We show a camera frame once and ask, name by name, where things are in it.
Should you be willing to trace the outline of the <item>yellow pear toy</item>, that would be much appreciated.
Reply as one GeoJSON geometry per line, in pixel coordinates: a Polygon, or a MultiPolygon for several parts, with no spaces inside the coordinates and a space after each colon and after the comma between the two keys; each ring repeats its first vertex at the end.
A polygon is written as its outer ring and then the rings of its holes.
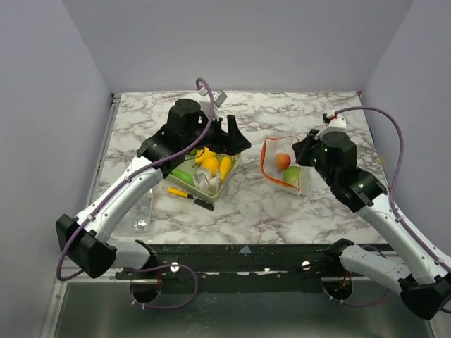
{"type": "Polygon", "coordinates": [[[197,150],[194,161],[197,165],[201,165],[206,159],[215,156],[216,153],[214,151],[211,151],[208,147],[204,147],[203,149],[197,150]]]}

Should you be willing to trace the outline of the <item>orange peach toy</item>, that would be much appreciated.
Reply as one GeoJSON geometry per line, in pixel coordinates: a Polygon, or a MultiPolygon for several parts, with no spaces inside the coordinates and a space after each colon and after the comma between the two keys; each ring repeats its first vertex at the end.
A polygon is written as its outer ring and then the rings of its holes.
{"type": "Polygon", "coordinates": [[[276,169],[283,172],[288,169],[291,164],[291,158],[287,153],[276,154],[276,169]]]}

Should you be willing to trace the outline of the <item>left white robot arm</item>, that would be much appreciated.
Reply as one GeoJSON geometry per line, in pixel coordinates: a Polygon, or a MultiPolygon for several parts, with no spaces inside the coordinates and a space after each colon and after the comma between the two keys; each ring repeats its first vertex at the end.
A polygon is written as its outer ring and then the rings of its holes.
{"type": "Polygon", "coordinates": [[[178,99],[169,109],[166,123],[143,141],[121,176],[76,216],[62,215],[56,233],[62,258],[69,258],[91,278],[110,268],[132,268],[141,278],[151,277],[156,261],[145,244],[111,242],[111,234],[125,214],[149,190],[157,186],[192,149],[204,147],[235,156],[250,148],[234,115],[227,130],[214,112],[206,114],[200,103],[178,99]]]}

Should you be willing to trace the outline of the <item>yellow orange round fruit toy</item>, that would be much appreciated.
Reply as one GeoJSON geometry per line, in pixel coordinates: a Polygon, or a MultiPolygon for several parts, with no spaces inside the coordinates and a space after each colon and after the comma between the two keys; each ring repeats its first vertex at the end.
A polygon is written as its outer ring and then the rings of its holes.
{"type": "Polygon", "coordinates": [[[212,156],[212,157],[208,157],[206,158],[202,164],[201,164],[202,168],[208,169],[210,171],[210,173],[215,176],[216,175],[216,171],[219,169],[219,162],[217,157],[212,156]]]}

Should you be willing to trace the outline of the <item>green cabbage toy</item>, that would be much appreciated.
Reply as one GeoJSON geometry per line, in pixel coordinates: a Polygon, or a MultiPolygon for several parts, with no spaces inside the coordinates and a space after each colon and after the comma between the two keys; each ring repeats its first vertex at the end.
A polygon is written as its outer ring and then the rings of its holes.
{"type": "Polygon", "coordinates": [[[283,181],[292,186],[298,186],[300,178],[300,167],[299,166],[290,166],[286,170],[283,171],[283,181]]]}

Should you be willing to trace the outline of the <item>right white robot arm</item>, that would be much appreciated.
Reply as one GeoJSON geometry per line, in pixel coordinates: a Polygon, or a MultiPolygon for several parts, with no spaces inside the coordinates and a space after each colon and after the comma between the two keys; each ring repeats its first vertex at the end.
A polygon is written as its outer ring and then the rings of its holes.
{"type": "Polygon", "coordinates": [[[370,224],[402,259],[395,263],[341,239],[327,250],[326,271],[363,275],[398,294],[418,317],[432,319],[450,301],[450,257],[401,212],[387,188],[357,166],[357,146],[345,132],[312,129],[292,145],[295,161],[313,167],[333,196],[370,224]]]}

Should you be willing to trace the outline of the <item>clear zip top bag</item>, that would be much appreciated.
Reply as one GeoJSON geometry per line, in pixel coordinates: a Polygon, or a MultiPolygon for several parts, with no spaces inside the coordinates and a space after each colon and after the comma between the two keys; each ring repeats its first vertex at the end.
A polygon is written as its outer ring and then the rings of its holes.
{"type": "Polygon", "coordinates": [[[310,169],[296,162],[292,146],[300,141],[295,136],[266,137],[260,153],[262,176],[275,187],[303,196],[311,184],[310,169]]]}

